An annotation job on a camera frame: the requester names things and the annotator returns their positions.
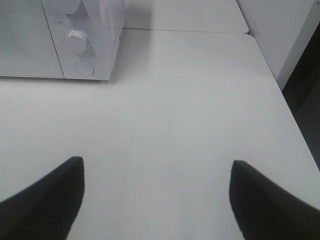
microwave button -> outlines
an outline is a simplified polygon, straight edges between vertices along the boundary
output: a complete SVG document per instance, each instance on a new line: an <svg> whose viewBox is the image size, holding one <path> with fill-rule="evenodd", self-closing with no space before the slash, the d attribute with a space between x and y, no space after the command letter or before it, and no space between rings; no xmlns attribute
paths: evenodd
<svg viewBox="0 0 320 240"><path fill-rule="evenodd" d="M75 54L82 54L91 48L89 36L80 30L71 31L65 39L66 46Z"/></svg>
<svg viewBox="0 0 320 240"><path fill-rule="evenodd" d="M88 61L78 61L75 64L75 69L84 76L93 76L95 74L94 66Z"/></svg>
<svg viewBox="0 0 320 240"><path fill-rule="evenodd" d="M74 14L82 0L54 0L57 8L64 14Z"/></svg>

microwave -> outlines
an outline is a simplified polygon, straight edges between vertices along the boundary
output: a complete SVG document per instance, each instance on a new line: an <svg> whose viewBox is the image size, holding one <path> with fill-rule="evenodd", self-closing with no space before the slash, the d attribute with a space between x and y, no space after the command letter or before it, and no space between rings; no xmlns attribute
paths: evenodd
<svg viewBox="0 0 320 240"><path fill-rule="evenodd" d="M0 76L108 80L125 0L0 0Z"/></svg>

microwave door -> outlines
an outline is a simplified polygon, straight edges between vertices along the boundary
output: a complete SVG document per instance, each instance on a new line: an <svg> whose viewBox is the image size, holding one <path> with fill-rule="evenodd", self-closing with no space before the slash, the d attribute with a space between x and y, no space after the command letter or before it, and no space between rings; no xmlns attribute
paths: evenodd
<svg viewBox="0 0 320 240"><path fill-rule="evenodd" d="M0 76L64 77L41 0L0 0Z"/></svg>

microwave knob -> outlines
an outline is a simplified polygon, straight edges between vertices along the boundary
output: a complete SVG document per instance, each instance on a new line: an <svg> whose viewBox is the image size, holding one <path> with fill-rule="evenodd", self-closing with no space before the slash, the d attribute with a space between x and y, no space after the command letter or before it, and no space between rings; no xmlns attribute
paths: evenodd
<svg viewBox="0 0 320 240"><path fill-rule="evenodd" d="M75 54L82 54L91 48L89 36L80 30L71 31L65 39L67 47Z"/></svg>
<svg viewBox="0 0 320 240"><path fill-rule="evenodd" d="M64 14L74 14L82 0L55 0L57 8Z"/></svg>

white table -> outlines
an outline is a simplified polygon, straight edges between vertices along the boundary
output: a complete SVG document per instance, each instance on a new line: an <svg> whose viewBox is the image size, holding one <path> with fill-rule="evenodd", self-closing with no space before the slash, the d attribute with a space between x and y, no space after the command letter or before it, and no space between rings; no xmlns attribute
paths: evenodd
<svg viewBox="0 0 320 240"><path fill-rule="evenodd" d="M247 33L236 0L126 0L129 29Z"/></svg>
<svg viewBox="0 0 320 240"><path fill-rule="evenodd" d="M319 170L246 34L125 30L109 83L1 78L0 109L0 201L84 158L69 240L242 239L235 159L320 208Z"/></svg>

